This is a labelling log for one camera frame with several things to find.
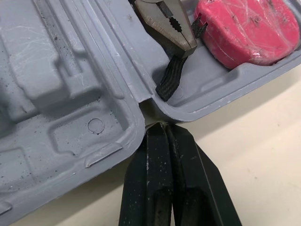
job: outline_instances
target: beige floor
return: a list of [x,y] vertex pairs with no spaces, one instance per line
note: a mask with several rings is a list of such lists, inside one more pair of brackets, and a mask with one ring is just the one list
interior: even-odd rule
[[[244,226],[301,225],[301,66],[182,126],[220,169]],[[128,163],[13,226],[117,226]]]

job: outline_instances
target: circular indentation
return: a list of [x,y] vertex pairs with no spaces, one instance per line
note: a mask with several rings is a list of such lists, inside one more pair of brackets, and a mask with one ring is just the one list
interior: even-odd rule
[[88,123],[88,129],[93,134],[100,134],[104,130],[104,123],[100,119],[91,119]]

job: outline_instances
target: molded plastic tray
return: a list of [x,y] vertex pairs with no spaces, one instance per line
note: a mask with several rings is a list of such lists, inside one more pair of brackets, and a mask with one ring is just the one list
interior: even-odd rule
[[[193,16],[197,1],[183,3]],[[300,5],[287,4],[300,21]],[[230,71],[199,43],[165,103],[155,87],[168,61],[128,0],[0,1],[0,225],[134,153],[142,101],[161,118],[196,120],[300,64],[301,50]]]

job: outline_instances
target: black clamp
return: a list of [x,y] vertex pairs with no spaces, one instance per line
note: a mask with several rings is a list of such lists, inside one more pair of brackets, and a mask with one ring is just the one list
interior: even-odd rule
[[241,226],[217,167],[193,136],[157,123],[135,153],[123,188],[119,226]]

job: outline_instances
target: pliers jaw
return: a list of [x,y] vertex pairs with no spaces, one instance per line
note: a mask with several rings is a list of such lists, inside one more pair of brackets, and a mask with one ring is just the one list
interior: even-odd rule
[[165,50],[178,58],[194,52],[197,42],[180,0],[136,0],[133,6],[147,33]]

